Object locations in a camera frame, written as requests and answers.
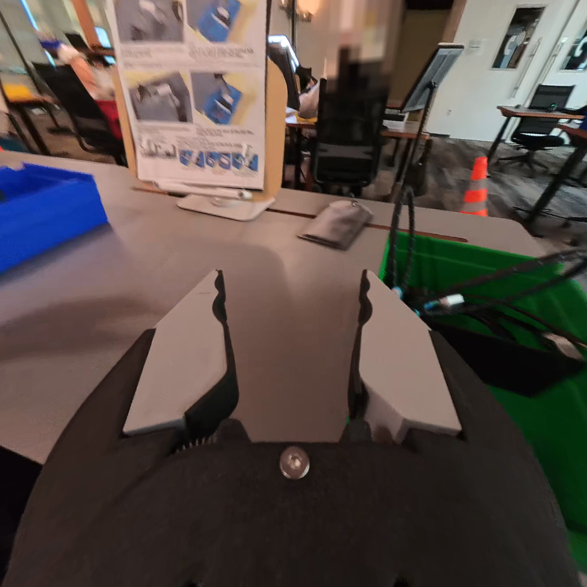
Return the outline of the green storage bin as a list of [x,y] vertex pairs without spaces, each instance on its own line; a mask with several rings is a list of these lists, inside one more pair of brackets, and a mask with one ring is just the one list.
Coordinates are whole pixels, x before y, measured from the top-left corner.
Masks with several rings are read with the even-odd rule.
[[[407,244],[408,233],[400,230],[397,245],[400,278],[405,272]],[[382,280],[388,246],[387,242],[379,269]],[[416,234],[404,301],[413,309],[413,297],[424,285],[445,287],[452,280],[503,268],[525,257]],[[586,273],[555,290],[512,306],[497,306],[470,315],[420,317],[425,322],[437,320],[586,361]],[[585,573],[586,370],[531,398],[487,387],[532,447],[561,509],[572,554]]]

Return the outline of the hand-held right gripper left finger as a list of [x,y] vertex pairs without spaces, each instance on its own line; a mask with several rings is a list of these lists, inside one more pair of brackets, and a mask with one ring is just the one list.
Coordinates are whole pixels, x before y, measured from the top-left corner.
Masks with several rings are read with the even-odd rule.
[[211,271],[156,325],[123,433],[212,437],[239,401],[221,270]]

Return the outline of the grey sign on black stand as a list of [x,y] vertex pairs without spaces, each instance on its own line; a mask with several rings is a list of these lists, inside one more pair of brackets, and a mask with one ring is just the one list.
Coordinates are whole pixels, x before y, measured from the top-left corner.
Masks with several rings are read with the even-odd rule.
[[410,143],[406,145],[396,177],[396,183],[401,187],[406,184],[406,176],[413,166],[415,151],[423,138],[424,127],[436,92],[464,51],[465,46],[462,43],[440,42],[400,106],[404,114],[421,113],[415,138],[410,139]]

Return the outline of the black bin divider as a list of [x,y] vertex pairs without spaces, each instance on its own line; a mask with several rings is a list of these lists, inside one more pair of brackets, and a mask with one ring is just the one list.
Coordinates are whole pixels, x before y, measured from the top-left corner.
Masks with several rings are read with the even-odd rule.
[[586,370],[584,360],[560,351],[530,348],[437,320],[426,323],[486,385],[520,396],[535,397]]

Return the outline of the wooden top desk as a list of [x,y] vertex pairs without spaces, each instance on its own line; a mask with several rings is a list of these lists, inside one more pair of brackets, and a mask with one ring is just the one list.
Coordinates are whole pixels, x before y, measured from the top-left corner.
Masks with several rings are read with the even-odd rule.
[[570,180],[571,173],[586,156],[586,113],[581,113],[578,110],[540,110],[521,106],[498,106],[497,109],[504,117],[504,123],[487,152],[488,168],[490,168],[495,151],[503,141],[511,119],[547,120],[549,121],[549,129],[557,128],[561,130],[563,134],[569,137],[570,144],[574,147],[574,150],[568,156],[559,172],[553,176],[537,203],[529,211],[522,211],[522,224],[527,230],[531,231],[536,219],[546,210],[558,190]]

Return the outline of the blue storage bin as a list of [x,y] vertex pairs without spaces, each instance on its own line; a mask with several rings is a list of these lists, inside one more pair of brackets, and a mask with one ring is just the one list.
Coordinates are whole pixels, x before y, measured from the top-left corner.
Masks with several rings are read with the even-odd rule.
[[1,273],[108,224],[91,174],[1,167]]

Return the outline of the white stand base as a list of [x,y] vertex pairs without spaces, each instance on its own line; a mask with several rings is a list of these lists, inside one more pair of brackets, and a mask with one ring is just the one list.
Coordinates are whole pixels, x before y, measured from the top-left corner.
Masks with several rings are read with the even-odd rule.
[[185,194],[176,202],[179,209],[239,222],[257,219],[276,202],[275,195],[244,188],[185,185],[175,192]]

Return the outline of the black office chair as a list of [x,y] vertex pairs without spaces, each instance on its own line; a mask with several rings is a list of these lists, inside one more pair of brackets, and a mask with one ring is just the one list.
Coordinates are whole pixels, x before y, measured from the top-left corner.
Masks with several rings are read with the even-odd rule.
[[[566,108],[574,89],[575,85],[555,86],[540,84],[527,107],[540,110],[556,109],[562,111]],[[549,121],[547,120],[515,120],[518,122],[510,136],[510,142],[519,154],[498,158],[495,160],[495,165],[520,164],[524,165],[532,173],[536,172],[538,167],[547,170],[546,164],[537,160],[537,154],[564,145],[565,141],[562,135],[554,134],[555,128],[550,130]]]

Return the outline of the orange traffic cone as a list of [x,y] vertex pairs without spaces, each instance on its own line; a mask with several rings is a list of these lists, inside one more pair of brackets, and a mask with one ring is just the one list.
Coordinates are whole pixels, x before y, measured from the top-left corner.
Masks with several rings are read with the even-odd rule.
[[471,216],[488,217],[487,157],[475,159],[468,187],[459,212]]

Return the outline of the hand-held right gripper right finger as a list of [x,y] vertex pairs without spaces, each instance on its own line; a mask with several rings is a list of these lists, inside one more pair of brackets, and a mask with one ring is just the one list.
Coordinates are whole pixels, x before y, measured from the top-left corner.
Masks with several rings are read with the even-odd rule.
[[349,419],[375,442],[402,443],[411,430],[457,437],[462,431],[431,329],[365,269],[350,364]]

